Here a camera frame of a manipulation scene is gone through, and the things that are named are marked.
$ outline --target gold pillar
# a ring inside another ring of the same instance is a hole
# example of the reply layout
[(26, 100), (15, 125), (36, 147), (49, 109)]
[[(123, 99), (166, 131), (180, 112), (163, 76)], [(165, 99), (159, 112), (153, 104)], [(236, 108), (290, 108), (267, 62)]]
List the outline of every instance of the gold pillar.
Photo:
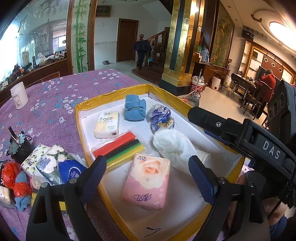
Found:
[[(197, 53), (197, 49), (201, 34), (204, 6), (205, 0), (174, 0), (162, 80), (176, 87), (190, 85), (194, 64), (199, 62), (200, 55)], [(178, 18), (182, 9), (183, 18), (181, 18), (182, 16)], [(174, 41), (176, 37), (178, 39), (177, 35), (180, 34), (180, 31), (176, 32), (177, 21), (180, 21), (179, 29), (181, 27), (181, 35), (179, 45), (175, 44), (175, 54), (173, 54)], [(192, 37), (195, 35), (194, 30), (196, 31), (196, 38), (192, 40)]]

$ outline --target purple bedsheet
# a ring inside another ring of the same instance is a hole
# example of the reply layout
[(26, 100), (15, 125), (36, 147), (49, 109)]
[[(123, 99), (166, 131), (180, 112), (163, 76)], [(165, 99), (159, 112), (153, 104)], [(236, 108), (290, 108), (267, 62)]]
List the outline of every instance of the purple bedsheet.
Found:
[[(10, 133), (25, 130), (35, 144), (59, 143), (67, 152), (84, 157), (76, 127), (75, 105), (97, 95), (140, 84), (115, 69), (102, 69), (60, 77), (26, 89), (29, 102), (20, 110), (12, 99), (0, 108), (0, 160), (7, 160)], [(19, 212), (0, 206), (0, 212), (14, 234), (25, 240), (30, 208)], [(128, 240), (109, 214), (99, 194), (87, 205), (87, 212), (104, 240)], [(64, 216), (70, 238), (77, 240), (68, 216)]]

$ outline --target screw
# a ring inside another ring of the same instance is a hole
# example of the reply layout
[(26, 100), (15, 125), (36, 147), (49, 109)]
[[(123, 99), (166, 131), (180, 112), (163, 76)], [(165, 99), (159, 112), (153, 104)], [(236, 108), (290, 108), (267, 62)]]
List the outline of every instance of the screw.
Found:
[(249, 185), (249, 187), (254, 187), (254, 185), (253, 185), (253, 183), (251, 183), (250, 181), (248, 181), (248, 185)]
[(45, 183), (42, 183), (42, 184), (41, 184), (41, 187), (46, 188), (47, 185), (48, 185), (48, 183), (45, 182)]
[(76, 183), (77, 182), (77, 178), (71, 178), (70, 180), (69, 180), (69, 183), (71, 183), (71, 184), (74, 184), (74, 183)]
[(226, 180), (225, 180), (225, 178), (220, 177), (220, 178), (219, 178), (219, 182), (222, 183), (222, 184), (224, 184), (224, 183), (226, 183)]

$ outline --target doorway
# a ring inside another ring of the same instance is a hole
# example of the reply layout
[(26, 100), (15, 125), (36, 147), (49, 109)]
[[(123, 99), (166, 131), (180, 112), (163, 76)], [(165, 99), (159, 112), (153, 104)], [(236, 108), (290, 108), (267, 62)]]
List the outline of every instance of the doorway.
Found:
[(135, 60), (133, 46), (138, 36), (138, 20), (120, 18), (118, 22), (116, 62)]

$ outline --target red plastic bag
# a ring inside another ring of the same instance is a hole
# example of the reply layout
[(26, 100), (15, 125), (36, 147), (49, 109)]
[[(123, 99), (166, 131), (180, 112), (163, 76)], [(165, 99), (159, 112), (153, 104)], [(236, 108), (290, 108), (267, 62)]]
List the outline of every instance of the red plastic bag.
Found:
[(3, 183), (7, 188), (13, 189), (15, 186), (15, 179), (21, 171), (21, 166), (15, 161), (8, 161), (3, 165), (4, 168), (2, 169), (1, 174)]
[(15, 186), (13, 188), (13, 192), (15, 194), (15, 197), (25, 197), (27, 195), (32, 194), (32, 190), (29, 186), (29, 184), (22, 182), (22, 183), (15, 183)]

